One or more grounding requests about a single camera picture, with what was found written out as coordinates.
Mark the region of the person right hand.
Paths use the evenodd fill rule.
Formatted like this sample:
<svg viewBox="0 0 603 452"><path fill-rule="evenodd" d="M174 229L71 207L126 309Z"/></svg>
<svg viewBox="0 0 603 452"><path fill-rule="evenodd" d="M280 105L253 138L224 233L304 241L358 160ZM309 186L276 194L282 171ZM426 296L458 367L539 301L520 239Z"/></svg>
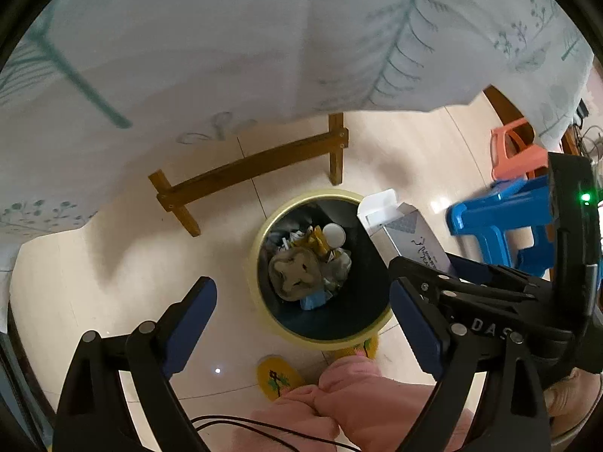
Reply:
<svg viewBox="0 0 603 452"><path fill-rule="evenodd" d="M575 368L568 377L544 391L553 438L570 432L590 415L599 401L601 387L600 373Z"/></svg>

